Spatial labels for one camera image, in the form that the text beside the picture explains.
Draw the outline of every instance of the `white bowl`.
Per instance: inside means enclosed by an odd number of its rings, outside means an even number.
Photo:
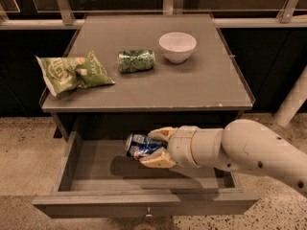
[[[182,63],[192,55],[197,41],[189,34],[169,33],[160,38],[159,44],[165,58],[172,63]]]

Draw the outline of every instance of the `soda can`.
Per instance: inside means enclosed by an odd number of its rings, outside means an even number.
[[[154,51],[152,50],[125,50],[117,57],[121,73],[146,71],[154,67]]]
[[[139,160],[141,157],[149,156],[154,151],[163,147],[161,141],[152,139],[143,134],[131,134],[125,146],[126,156]]]

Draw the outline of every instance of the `drawer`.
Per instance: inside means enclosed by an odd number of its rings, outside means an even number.
[[[77,117],[53,191],[35,198],[36,208],[51,218],[224,215],[243,214],[258,200],[258,194],[243,191],[234,173],[149,169],[130,160],[124,152],[127,134],[163,124],[119,125],[111,118]]]

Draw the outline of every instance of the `speckled floor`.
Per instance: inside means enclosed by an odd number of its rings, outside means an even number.
[[[271,114],[245,114],[307,152],[307,113],[277,125]],[[51,118],[0,118],[0,229],[307,229],[307,199],[269,177],[240,174],[260,199],[240,216],[50,219],[32,200],[48,195],[65,148]]]

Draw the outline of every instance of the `chip bag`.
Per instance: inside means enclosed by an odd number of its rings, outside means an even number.
[[[46,85],[53,96],[75,88],[88,88],[115,82],[94,52],[86,57],[36,57]]]

